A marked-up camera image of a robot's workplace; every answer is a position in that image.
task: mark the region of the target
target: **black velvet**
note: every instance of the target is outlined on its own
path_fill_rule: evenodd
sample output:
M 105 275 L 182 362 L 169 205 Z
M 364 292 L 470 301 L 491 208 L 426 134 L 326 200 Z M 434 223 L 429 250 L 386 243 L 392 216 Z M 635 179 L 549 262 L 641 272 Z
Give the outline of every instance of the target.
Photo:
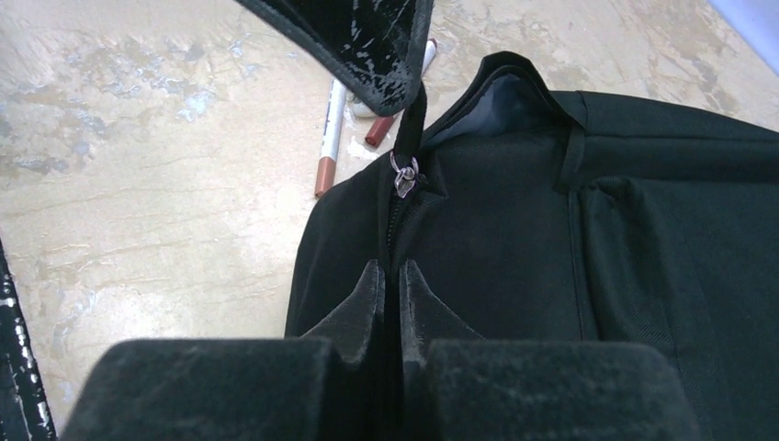
M 699 439 L 678 378 L 646 346 L 440 341 L 427 375 L 446 440 Z
M 357 422 L 325 426 L 368 417 L 327 399 L 342 376 L 321 339 L 128 342 L 96 365 L 62 440 L 354 439 Z
M 237 1 L 302 46 L 377 114 L 394 115 L 416 97 L 433 0 Z

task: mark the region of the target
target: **concrete floor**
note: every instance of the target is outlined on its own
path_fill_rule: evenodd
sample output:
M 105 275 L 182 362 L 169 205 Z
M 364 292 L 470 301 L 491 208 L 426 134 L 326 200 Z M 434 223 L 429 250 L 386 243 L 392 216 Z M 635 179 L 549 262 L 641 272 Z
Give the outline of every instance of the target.
M 429 122 L 511 50 L 779 130 L 779 78 L 705 0 L 438 0 L 431 34 Z M 0 237 L 58 427 L 116 342 L 281 335 L 330 80 L 230 0 L 0 2 Z

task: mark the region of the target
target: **black bag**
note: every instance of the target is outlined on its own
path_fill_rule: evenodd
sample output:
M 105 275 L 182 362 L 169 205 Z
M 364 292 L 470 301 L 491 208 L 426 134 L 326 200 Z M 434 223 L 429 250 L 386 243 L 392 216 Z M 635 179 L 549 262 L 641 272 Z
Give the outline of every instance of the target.
M 705 439 L 775 439 L 779 134 L 645 99 L 549 92 L 510 52 L 485 58 L 465 95 L 423 131 L 417 67 L 431 2 L 391 2 L 378 17 L 365 2 L 329 4 L 344 16 L 329 29 L 346 32 L 354 15 L 372 20 L 359 27 L 365 40 L 405 36 L 389 47 L 410 80 L 392 93 L 379 76 L 360 76 L 365 59 L 340 49 L 349 38 L 307 28 L 313 19 L 285 24 L 315 17 L 304 10 L 315 6 L 241 3 L 378 113 L 411 101 L 397 91 L 419 90 L 392 152 L 312 212 L 287 336 L 338 309 L 378 262 L 398 379 L 409 347 L 424 354 L 434 339 L 635 342 L 678 372 Z M 404 21 L 393 27 L 397 11 Z M 367 58 L 382 59 L 385 46 Z
M 431 0 L 241 3 L 397 141 L 310 216 L 304 338 L 117 346 L 66 439 L 776 438 L 779 134 L 510 52 L 423 131 Z

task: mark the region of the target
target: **black padding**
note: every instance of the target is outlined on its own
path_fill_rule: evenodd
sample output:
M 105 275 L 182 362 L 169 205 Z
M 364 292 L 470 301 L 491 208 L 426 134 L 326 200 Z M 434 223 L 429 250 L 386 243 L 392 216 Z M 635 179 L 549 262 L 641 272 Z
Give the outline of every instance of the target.
M 365 358 L 371 337 L 380 332 L 378 321 L 384 310 L 384 271 L 376 260 L 368 262 L 355 289 L 305 337 L 328 338 L 341 358 L 359 365 Z
M 439 341 L 427 369 L 442 439 L 699 439 L 681 383 L 647 346 Z
M 117 345 L 96 365 L 62 439 L 356 439 L 355 421 L 369 415 L 328 398 L 354 393 L 340 390 L 337 360 L 322 339 Z
M 427 282 L 416 262 L 401 267 L 401 343 L 403 362 L 424 364 L 424 354 L 434 339 L 480 340 L 441 299 Z

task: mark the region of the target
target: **black fabric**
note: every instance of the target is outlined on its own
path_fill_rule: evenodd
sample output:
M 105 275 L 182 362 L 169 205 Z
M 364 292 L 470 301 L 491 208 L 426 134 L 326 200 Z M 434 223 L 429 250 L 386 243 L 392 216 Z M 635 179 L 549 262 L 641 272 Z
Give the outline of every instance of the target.
M 496 98 L 505 94 L 517 103 Z M 325 277 L 310 260 L 326 254 L 315 243 L 341 253 L 327 274 L 362 267 L 353 243 L 386 240 L 382 216 L 400 207 L 388 302 L 401 295 L 395 265 L 413 262 L 436 308 L 451 312 L 416 317 L 434 330 L 415 334 L 417 346 L 455 328 L 643 343 L 680 376 L 704 439 L 775 438 L 779 134 L 690 107 L 549 93 L 532 64 L 501 52 L 416 149 L 395 148 L 418 159 L 419 189 L 387 199 L 387 156 L 337 186 L 295 279 Z M 349 232 L 317 226 L 344 216 Z M 290 317 L 313 314 L 295 287 Z M 408 388 L 417 371 L 397 375 Z
M 416 97 L 433 0 L 237 1 L 302 46 L 378 115 L 394 115 Z
M 699 439 L 678 378 L 646 346 L 440 341 L 428 370 L 446 440 Z
M 358 411 L 321 407 L 342 370 L 322 339 L 127 342 L 96 365 L 62 440 L 320 439 Z

